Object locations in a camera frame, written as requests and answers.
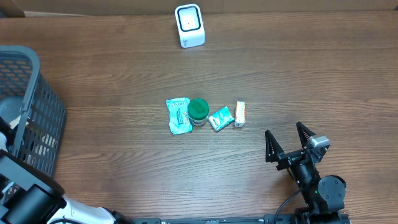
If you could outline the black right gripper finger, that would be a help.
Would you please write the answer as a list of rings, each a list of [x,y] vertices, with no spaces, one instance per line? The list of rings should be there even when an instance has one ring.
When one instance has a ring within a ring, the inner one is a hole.
[[[279,157],[283,156],[285,152],[269,130],[265,132],[265,137],[266,137],[266,162],[277,162],[279,160]]]
[[[301,122],[296,123],[298,135],[300,138],[300,142],[302,145],[302,148],[304,148],[307,145],[307,141],[310,137],[314,136],[315,133],[309,130],[304,124]]]

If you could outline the orange white small box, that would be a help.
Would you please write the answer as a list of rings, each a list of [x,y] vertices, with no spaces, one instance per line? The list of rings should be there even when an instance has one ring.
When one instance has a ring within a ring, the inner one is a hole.
[[[244,101],[237,101],[235,108],[234,126],[242,128],[246,122],[246,105]]]

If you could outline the small teal tissue pack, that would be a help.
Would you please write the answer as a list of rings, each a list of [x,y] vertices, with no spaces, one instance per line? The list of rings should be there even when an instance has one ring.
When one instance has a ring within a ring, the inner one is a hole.
[[[221,131],[223,128],[228,126],[234,121],[234,118],[229,111],[228,107],[225,106],[224,108],[220,109],[213,115],[208,118],[213,129],[218,132]]]

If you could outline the green lid jar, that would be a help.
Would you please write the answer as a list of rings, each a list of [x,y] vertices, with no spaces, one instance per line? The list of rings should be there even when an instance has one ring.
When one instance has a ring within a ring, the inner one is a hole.
[[[209,105],[202,98],[195,98],[188,104],[188,118],[194,126],[203,126],[208,121]]]

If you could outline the teal wet wipes pack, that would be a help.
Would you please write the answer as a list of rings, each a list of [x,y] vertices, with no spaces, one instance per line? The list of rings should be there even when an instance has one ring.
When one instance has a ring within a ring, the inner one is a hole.
[[[174,98],[166,100],[169,111],[169,128],[173,135],[185,134],[192,131],[193,127],[188,117],[189,98]]]

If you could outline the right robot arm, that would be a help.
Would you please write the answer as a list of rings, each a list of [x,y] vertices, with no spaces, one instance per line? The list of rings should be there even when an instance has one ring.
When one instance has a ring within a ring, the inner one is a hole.
[[[302,148],[277,156],[277,169],[288,171],[298,191],[282,203],[275,219],[287,202],[301,194],[306,206],[295,210],[289,218],[291,223],[349,223],[348,216],[340,213],[345,207],[346,182],[337,175],[321,177],[316,168],[330,147],[329,139],[301,122],[296,127]]]

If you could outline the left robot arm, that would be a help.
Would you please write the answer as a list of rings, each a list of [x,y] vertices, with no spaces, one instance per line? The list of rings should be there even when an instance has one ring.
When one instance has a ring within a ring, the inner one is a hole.
[[[65,196],[51,177],[7,151],[16,130],[1,120],[1,223],[163,223],[159,218],[131,219],[103,207],[91,207]]]

